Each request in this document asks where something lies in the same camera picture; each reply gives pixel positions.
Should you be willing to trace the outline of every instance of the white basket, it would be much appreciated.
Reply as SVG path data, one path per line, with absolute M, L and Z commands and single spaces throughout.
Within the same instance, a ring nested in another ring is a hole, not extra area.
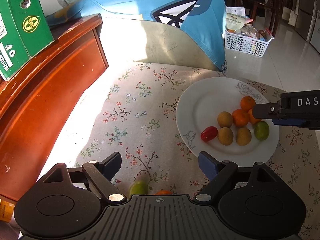
M 268 41 L 260 41 L 251 37 L 245 37 L 239 34 L 230 33 L 226 30 L 226 49 L 232 49 L 262 57 L 267 50 L 270 41 L 274 39 L 269 30 L 266 31 L 266 34 Z

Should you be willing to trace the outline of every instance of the plate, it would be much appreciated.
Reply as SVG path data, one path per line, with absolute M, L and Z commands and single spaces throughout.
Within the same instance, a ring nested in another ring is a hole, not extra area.
M 236 143 L 237 128 L 234 124 L 231 130 L 234 134 L 233 143 L 222 145 L 218 138 L 204 142 L 200 138 L 201 132 L 208 126 L 220 129 L 217 116 L 222 111 L 230 114 L 240 108 L 241 98 L 251 96 L 257 104 L 269 101 L 252 86 L 227 77 L 213 77 L 200 80 L 192 84 L 179 99 L 176 120 L 179 133 L 188 148 L 198 157 L 201 151 L 206 151 L 218 161 L 230 160 L 240 167 L 252 167 L 255 162 L 266 163 L 273 155 L 279 141 L 279 127 L 272 120 L 264 120 L 270 127 L 270 135 L 264 141 L 259 141 L 252 124 L 247 128 L 252 134 L 252 140 L 246 146 Z

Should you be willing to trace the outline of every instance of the white tiled floor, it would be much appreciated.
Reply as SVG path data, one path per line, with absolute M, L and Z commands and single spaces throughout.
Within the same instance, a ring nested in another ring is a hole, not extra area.
M 262 28 L 264 20 L 259 18 L 254 25 Z M 235 76 L 288 92 L 320 89 L 320 54 L 285 23 L 280 23 L 262 58 L 226 49 L 226 59 L 228 73 Z

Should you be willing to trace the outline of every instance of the green box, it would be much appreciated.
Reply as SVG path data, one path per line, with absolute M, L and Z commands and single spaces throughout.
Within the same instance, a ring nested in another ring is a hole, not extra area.
M 39 0 L 0 0 L 0 74 L 5 80 L 52 41 Z

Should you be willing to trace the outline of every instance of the beige fabric panel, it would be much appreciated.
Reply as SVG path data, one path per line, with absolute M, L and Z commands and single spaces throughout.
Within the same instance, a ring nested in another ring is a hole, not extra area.
M 120 60 L 219 71 L 196 42 L 179 28 L 152 21 L 102 19 L 100 40 L 109 65 Z

